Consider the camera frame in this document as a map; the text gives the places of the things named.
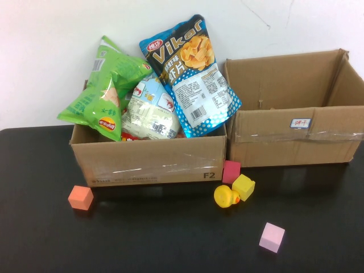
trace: open cardboard box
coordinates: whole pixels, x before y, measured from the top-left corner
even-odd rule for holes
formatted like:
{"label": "open cardboard box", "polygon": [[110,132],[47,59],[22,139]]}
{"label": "open cardboard box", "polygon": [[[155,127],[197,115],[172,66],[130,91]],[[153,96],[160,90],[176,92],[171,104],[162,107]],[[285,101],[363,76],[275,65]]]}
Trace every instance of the open cardboard box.
{"label": "open cardboard box", "polygon": [[227,158],[242,167],[352,160],[364,136],[364,82],[348,52],[227,60],[243,106],[227,124]]}
{"label": "open cardboard box", "polygon": [[101,187],[221,180],[226,138],[221,126],[206,137],[114,142],[75,125],[70,144],[87,185]]}

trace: yellow foam cube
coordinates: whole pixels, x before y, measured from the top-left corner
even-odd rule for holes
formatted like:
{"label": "yellow foam cube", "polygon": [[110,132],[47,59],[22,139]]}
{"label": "yellow foam cube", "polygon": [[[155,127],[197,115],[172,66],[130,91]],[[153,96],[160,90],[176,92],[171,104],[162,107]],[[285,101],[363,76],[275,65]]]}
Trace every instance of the yellow foam cube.
{"label": "yellow foam cube", "polygon": [[240,199],[246,201],[253,193],[255,182],[245,175],[240,175],[233,183],[233,191],[237,191]]}

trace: rubber duck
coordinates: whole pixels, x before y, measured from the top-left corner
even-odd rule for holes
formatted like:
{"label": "rubber duck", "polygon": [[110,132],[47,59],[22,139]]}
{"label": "rubber duck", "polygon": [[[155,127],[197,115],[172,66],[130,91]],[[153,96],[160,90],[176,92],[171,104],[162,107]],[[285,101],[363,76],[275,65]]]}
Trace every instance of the rubber duck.
{"label": "rubber duck", "polygon": [[232,191],[228,186],[218,186],[214,191],[214,199],[216,204],[221,208],[228,208],[240,201],[239,193]]}

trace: snack bag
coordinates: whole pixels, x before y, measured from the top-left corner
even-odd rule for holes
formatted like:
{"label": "snack bag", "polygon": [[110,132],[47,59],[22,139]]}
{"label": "snack bag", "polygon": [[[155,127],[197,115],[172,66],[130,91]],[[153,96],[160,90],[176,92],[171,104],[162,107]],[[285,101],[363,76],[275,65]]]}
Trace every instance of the snack bag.
{"label": "snack bag", "polygon": [[112,140],[121,140],[121,112],[129,103],[125,96],[150,73],[146,61],[123,54],[104,36],[86,89],[57,118],[88,125]]}
{"label": "snack bag", "polygon": [[201,15],[139,46],[171,95],[187,138],[213,131],[242,106],[218,70]]}
{"label": "snack bag", "polygon": [[122,116],[122,124],[122,138],[126,140],[168,139],[177,136],[181,126],[173,99],[164,90],[155,73],[135,87]]}

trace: vikar snack bag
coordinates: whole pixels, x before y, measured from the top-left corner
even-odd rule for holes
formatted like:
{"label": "vikar snack bag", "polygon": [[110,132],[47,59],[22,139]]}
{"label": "vikar snack bag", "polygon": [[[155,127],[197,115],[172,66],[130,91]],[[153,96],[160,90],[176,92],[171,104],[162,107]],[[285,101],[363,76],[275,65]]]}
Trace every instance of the vikar snack bag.
{"label": "vikar snack bag", "polygon": [[171,95],[187,138],[213,131],[242,106],[218,70],[201,15],[142,40],[139,46]]}

